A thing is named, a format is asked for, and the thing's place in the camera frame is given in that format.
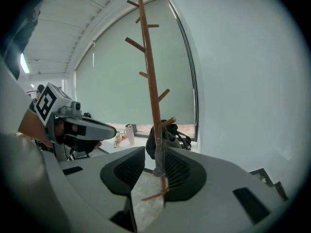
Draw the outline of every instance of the person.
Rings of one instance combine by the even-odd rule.
[[[39,100],[40,95],[41,95],[43,90],[44,90],[44,85],[42,85],[42,84],[38,85],[38,88],[37,88],[37,90],[35,92],[36,97],[33,99],[32,103],[29,105],[29,109],[31,111],[35,112],[35,113],[36,113],[36,111],[35,111],[35,104]]]
[[[29,109],[31,98],[18,85],[0,56],[0,90],[9,91],[0,94],[0,134],[11,135],[20,132],[32,139],[42,142],[52,148],[52,143],[46,138],[44,126],[39,116]],[[64,122],[59,121],[54,127],[55,136],[64,134]],[[72,130],[78,132],[77,125]]]

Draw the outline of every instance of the wooden coat rack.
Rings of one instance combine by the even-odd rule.
[[[125,41],[131,44],[132,46],[134,46],[135,48],[139,49],[145,54],[147,73],[139,72],[139,74],[148,79],[151,110],[152,110],[152,117],[153,117],[153,122],[154,122],[155,142],[157,143],[158,127],[161,124],[159,103],[170,92],[169,89],[166,89],[160,96],[158,96],[158,93],[157,93],[155,65],[154,65],[154,59],[153,59],[152,49],[151,49],[149,28],[158,28],[159,25],[147,23],[143,0],[138,0],[138,4],[130,0],[128,0],[127,2],[139,8],[139,18],[136,20],[135,23],[140,22],[143,46],[141,46],[140,44],[138,44],[137,42],[135,42],[134,40],[128,37],[125,39]],[[165,129],[165,127],[171,125],[174,122],[176,122],[176,119],[172,117],[171,119],[163,122],[161,126],[163,129]],[[159,197],[165,194],[167,191],[168,189],[166,188],[165,175],[163,175],[161,177],[161,192],[159,194],[142,199],[142,201],[147,201],[147,200]]]

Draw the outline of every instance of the white wall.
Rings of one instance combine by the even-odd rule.
[[[28,92],[28,91],[36,91],[37,87],[40,84],[46,86],[49,82],[54,84],[57,87],[61,87],[62,86],[62,80],[45,80],[45,81],[28,82],[28,83],[22,82],[22,83],[19,83],[19,85],[23,88],[23,90],[25,92]]]
[[[191,70],[182,34],[165,0],[145,5],[150,29],[155,74],[160,95],[170,93],[160,103],[162,119],[176,117],[179,124],[194,123]],[[142,44],[138,10],[110,27],[83,58],[76,71],[77,99],[84,112],[104,122],[152,124],[152,113],[144,54],[127,42],[129,37]]]
[[[74,101],[77,101],[75,96],[75,73],[71,72],[65,79],[65,93]]]
[[[277,0],[171,0],[194,55],[201,153],[265,168],[291,196],[309,165],[310,60]]]

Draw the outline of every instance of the black panel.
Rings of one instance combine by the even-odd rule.
[[[281,184],[281,182],[277,182],[274,184],[274,187],[276,188],[277,193],[280,195],[281,199],[283,201],[287,201],[288,197],[286,196],[285,190]]]
[[[260,176],[264,177],[266,179],[266,185],[268,187],[273,187],[273,183],[269,177],[269,175],[267,174],[266,170],[261,168],[261,169],[258,169],[258,170],[255,170],[255,171],[252,171],[252,172],[249,172],[250,174],[252,175],[257,175],[259,174]]]
[[[241,203],[249,218],[254,224],[263,220],[270,214],[268,209],[260,202],[259,199],[248,189],[240,188],[233,191],[238,201]]]
[[[76,134],[85,136],[86,126],[78,125],[78,132]]]
[[[97,144],[98,144],[97,140],[76,139],[75,150],[79,153],[80,152],[91,153]]]
[[[127,229],[128,231],[137,232],[131,198],[127,198],[124,210],[115,213],[111,217],[110,221],[118,224],[119,226]]]
[[[72,174],[72,173],[79,172],[81,170],[83,170],[82,167],[74,166],[74,167],[71,167],[71,168],[64,169],[63,172],[64,172],[65,175],[69,175],[69,174]]]
[[[106,187],[114,194],[127,196],[123,211],[117,212],[110,220],[119,226],[136,232],[136,222],[133,212],[131,191],[145,167],[145,147],[105,165],[100,177]]]
[[[131,191],[145,167],[145,147],[105,165],[100,177],[114,194],[131,197]]]
[[[164,195],[164,202],[189,200],[201,190],[207,178],[201,164],[171,149],[164,151],[164,170],[170,189]]]

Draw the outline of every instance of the window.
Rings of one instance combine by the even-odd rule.
[[[28,91],[26,92],[32,99],[36,97],[36,92],[35,91]]]
[[[195,125],[194,124],[177,124],[178,131],[184,133],[191,138],[194,138],[195,135]],[[137,124],[137,133],[147,134],[149,135],[151,128],[153,125],[151,124]]]
[[[123,132],[125,130],[125,125],[126,125],[126,124],[109,123],[109,122],[107,122],[106,124],[109,124],[110,126],[116,128],[118,132]]]

